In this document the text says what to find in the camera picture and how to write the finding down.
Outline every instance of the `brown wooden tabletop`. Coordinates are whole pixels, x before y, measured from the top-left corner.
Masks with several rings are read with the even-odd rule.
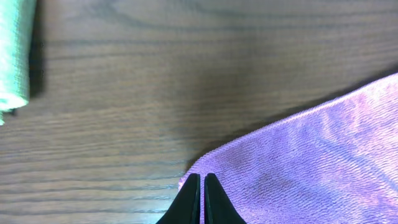
[[[155,223],[204,153],[389,73],[395,0],[41,0],[0,223]]]

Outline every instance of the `purple fabric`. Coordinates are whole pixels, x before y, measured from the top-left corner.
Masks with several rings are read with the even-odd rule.
[[[248,224],[398,223],[398,75],[203,156],[202,208],[210,172]]]

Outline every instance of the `rolled green cloth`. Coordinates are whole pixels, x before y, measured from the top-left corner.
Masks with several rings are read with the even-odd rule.
[[[36,0],[0,0],[0,125],[2,112],[29,102],[29,47]]]

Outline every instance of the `green fabric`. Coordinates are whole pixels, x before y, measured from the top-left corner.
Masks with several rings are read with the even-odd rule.
[[[29,101],[29,47],[36,0],[0,0],[0,125],[2,112]]]

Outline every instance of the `microfiber cloth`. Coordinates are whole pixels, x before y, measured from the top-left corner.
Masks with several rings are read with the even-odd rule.
[[[398,223],[398,75],[209,152],[180,186],[191,173],[215,173],[248,224]]]
[[[2,112],[28,104],[35,4],[35,0],[0,0],[0,125]]]

